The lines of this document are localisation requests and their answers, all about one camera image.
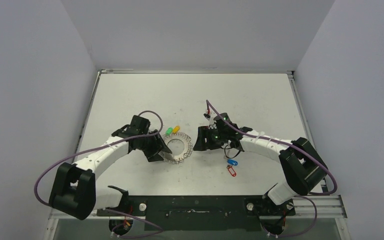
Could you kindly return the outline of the metal ring disc with keyrings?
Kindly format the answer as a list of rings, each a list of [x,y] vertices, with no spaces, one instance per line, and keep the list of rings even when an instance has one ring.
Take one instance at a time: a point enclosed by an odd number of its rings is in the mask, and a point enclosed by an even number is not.
[[[184,132],[172,133],[163,137],[168,147],[173,147],[172,153],[161,152],[159,155],[170,164],[183,163],[193,152],[191,137]]]

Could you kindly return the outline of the blue key tag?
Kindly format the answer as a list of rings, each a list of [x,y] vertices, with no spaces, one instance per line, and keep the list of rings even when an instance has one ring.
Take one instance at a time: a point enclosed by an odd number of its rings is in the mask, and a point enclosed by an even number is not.
[[[228,163],[229,165],[232,165],[232,166],[237,166],[237,165],[238,165],[238,162],[235,161],[235,160],[233,160],[233,159],[228,159],[228,160],[227,160],[227,163]]]

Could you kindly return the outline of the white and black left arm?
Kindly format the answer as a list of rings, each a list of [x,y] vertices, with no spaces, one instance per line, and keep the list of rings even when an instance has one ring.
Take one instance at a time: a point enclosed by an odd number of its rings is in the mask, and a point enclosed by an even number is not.
[[[160,153],[170,154],[160,131],[150,129],[151,122],[134,115],[129,124],[115,130],[106,142],[74,163],[62,163],[55,175],[48,204],[79,220],[94,210],[110,208],[116,215],[129,210],[128,191],[109,185],[97,188],[97,179],[117,160],[132,151],[141,151],[147,161],[163,161]]]

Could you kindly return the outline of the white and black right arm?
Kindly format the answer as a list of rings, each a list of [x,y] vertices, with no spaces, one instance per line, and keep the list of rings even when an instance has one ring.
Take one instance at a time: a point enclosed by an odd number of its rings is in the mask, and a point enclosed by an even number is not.
[[[250,127],[238,127],[227,113],[220,116],[206,113],[208,125],[198,127],[194,151],[231,147],[269,158],[281,165],[284,180],[276,183],[265,194],[262,207],[270,215],[276,214],[291,198],[306,196],[327,175],[327,166],[308,139],[282,140],[259,133]]]

